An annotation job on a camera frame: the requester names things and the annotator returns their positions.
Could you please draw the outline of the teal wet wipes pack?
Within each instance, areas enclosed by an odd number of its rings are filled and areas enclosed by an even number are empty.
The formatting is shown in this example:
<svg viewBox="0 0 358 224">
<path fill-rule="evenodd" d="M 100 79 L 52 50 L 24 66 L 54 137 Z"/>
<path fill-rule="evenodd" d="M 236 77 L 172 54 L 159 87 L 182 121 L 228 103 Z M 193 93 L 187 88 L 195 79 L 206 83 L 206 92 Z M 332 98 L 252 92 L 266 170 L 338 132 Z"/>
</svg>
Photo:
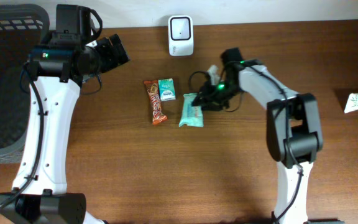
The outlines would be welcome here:
<svg viewBox="0 0 358 224">
<path fill-rule="evenodd" d="M 202 128 L 204 126 L 204 122 L 201 107 L 192 105 L 192 102 L 196 98 L 196 93 L 187 93 L 184 94 L 183 97 L 183 109 L 178 126 L 181 127 L 183 125 L 187 125 Z"/>
</svg>

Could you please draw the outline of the teal tissue pack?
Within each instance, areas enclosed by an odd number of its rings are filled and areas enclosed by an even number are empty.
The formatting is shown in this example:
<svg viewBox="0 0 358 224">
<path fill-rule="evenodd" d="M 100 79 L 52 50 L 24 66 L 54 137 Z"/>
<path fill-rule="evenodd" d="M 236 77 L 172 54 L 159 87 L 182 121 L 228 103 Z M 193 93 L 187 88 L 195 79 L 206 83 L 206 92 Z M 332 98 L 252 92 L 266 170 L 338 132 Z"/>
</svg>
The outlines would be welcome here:
<svg viewBox="0 0 358 224">
<path fill-rule="evenodd" d="M 176 99 L 175 87 L 172 78 L 158 80 L 158 87 L 161 101 Z"/>
</svg>

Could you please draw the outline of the orange candy bar wrapper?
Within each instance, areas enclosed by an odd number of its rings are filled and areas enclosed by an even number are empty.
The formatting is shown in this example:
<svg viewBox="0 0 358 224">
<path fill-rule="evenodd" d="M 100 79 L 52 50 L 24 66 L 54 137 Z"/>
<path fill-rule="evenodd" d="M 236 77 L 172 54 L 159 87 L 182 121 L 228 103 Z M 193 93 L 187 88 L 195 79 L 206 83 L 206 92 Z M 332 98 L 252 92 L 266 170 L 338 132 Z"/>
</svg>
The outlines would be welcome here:
<svg viewBox="0 0 358 224">
<path fill-rule="evenodd" d="M 159 95 L 159 88 L 158 88 L 158 81 L 157 80 L 145 80 L 144 85 L 146 87 L 150 105 L 152 108 L 152 124 L 157 125 L 164 121 L 166 121 L 168 118 L 165 114 L 162 112 L 162 105 L 161 105 L 161 99 Z"/>
</svg>

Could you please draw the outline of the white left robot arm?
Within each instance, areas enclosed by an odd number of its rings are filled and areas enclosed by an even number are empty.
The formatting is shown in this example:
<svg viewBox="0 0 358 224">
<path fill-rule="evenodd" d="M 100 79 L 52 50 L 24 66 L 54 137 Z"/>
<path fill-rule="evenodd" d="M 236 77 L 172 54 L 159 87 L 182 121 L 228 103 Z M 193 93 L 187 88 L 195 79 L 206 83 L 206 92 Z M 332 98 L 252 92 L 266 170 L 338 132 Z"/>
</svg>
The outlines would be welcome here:
<svg viewBox="0 0 358 224">
<path fill-rule="evenodd" d="M 24 153 L 10 192 L 0 193 L 0 214 L 13 223 L 98 223 L 82 193 L 69 193 L 66 155 L 71 118 L 90 78 L 124 65 L 129 56 L 118 35 L 102 37 L 98 13 L 59 4 L 56 29 L 29 54 L 30 110 Z"/>
</svg>

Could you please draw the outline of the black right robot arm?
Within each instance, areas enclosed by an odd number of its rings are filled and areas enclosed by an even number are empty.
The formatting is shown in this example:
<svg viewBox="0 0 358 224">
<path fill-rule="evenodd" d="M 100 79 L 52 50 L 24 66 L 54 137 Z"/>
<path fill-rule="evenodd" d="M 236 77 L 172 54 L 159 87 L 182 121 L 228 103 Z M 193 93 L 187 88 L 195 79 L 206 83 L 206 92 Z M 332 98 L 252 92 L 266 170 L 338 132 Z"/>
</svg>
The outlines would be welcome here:
<svg viewBox="0 0 358 224">
<path fill-rule="evenodd" d="M 309 223 L 308 180 L 323 148 L 316 98 L 285 86 L 260 60 L 244 59 L 238 48 L 225 50 L 221 60 L 222 73 L 208 75 L 192 104 L 205 111 L 221 111 L 229 108 L 231 98 L 248 93 L 265 109 L 267 148 L 278 169 L 272 223 Z"/>
</svg>

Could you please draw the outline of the white barcode scanner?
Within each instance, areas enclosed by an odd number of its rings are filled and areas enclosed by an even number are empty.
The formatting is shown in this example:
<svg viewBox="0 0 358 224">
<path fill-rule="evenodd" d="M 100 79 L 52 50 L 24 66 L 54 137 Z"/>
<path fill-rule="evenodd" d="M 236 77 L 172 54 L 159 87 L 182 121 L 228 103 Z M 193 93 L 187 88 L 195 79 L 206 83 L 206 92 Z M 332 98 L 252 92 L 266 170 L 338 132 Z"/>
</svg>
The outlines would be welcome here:
<svg viewBox="0 0 358 224">
<path fill-rule="evenodd" d="M 168 49 L 173 57 L 192 55 L 194 52 L 193 20 L 187 15 L 168 19 Z"/>
</svg>

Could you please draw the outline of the grey plastic basket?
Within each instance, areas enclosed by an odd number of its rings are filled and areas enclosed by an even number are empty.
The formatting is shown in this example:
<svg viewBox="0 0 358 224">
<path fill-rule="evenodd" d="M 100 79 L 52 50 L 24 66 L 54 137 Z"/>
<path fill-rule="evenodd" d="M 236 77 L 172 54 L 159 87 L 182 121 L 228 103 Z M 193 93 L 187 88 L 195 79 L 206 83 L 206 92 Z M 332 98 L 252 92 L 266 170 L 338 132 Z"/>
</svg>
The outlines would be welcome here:
<svg viewBox="0 0 358 224">
<path fill-rule="evenodd" d="M 0 164 L 22 159 L 30 108 L 22 66 L 49 25 L 46 10 L 36 4 L 0 5 Z"/>
</svg>

